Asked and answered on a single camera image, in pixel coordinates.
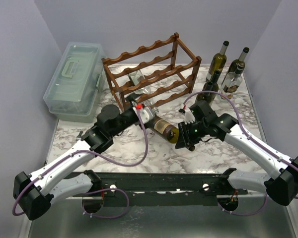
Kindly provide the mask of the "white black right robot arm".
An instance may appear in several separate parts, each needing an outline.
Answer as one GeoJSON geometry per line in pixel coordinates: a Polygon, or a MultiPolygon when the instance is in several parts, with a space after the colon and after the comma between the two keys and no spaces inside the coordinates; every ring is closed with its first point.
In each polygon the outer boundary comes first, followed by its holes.
{"type": "Polygon", "coordinates": [[[235,189],[266,193],[276,203],[287,206],[298,194],[298,156],[292,158],[270,147],[252,135],[236,118],[229,114],[218,116],[205,101],[179,110],[184,121],[179,123],[177,149],[195,147],[209,135],[226,142],[255,161],[265,172],[253,173],[233,169],[224,173],[219,190],[230,194],[235,189]]]}

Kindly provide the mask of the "green bottle brown label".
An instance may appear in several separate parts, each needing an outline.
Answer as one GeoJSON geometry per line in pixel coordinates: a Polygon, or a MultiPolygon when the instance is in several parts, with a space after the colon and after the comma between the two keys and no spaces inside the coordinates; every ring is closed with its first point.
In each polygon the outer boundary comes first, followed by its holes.
{"type": "Polygon", "coordinates": [[[149,122],[148,127],[169,143],[177,143],[179,137],[179,129],[172,125],[170,122],[158,116],[155,116],[154,119],[149,122]]]}

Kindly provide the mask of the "dark green wine bottle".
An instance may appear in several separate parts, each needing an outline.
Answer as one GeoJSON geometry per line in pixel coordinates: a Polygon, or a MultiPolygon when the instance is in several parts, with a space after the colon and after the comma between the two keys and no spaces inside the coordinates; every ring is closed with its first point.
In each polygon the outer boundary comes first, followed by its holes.
{"type": "Polygon", "coordinates": [[[214,91],[214,92],[218,92],[219,90],[219,86],[218,86],[218,79],[221,75],[221,72],[219,70],[216,70],[213,74],[213,76],[211,77],[210,79],[210,82],[212,82],[214,84],[213,86],[213,89],[211,91],[214,91]]]}
{"type": "MultiPolygon", "coordinates": [[[[204,87],[203,91],[211,91],[213,89],[214,84],[212,82],[207,82],[204,87]]],[[[206,101],[210,106],[214,101],[214,94],[210,92],[204,92],[197,95],[195,103],[199,101],[206,101]]]]}

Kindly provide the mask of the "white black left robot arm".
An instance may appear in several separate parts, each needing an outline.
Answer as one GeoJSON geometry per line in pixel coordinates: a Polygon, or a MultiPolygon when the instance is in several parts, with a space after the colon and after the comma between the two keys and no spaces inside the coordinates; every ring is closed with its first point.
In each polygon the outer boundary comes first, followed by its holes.
{"type": "Polygon", "coordinates": [[[30,173],[20,172],[14,179],[12,208],[14,216],[25,215],[33,221],[44,215],[53,203],[77,194],[96,195],[101,182],[96,174],[87,172],[75,178],[66,179],[76,168],[90,160],[100,157],[122,167],[135,167],[144,161],[121,163],[103,153],[113,145],[113,137],[132,125],[140,125],[143,132],[145,124],[153,120],[155,111],[148,103],[137,103],[138,94],[128,96],[130,106],[120,112],[116,105],[109,104],[101,109],[97,121],[71,149],[53,162],[30,173]]]}

